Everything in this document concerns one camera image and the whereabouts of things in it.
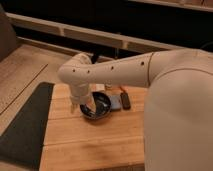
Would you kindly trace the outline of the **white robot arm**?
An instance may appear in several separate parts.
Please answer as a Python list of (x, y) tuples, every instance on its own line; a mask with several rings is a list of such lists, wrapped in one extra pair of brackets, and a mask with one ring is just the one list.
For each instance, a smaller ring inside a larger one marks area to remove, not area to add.
[(59, 78), (85, 104), (91, 83), (146, 87), (146, 171), (213, 171), (213, 53), (178, 49), (93, 64), (84, 53)]

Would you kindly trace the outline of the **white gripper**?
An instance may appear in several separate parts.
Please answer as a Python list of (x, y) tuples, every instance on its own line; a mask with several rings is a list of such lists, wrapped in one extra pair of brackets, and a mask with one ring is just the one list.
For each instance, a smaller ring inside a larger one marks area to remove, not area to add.
[(71, 113), (75, 112), (76, 105), (86, 105), (92, 117), (96, 117), (96, 104), (91, 102), (92, 94), (88, 84), (70, 85)]

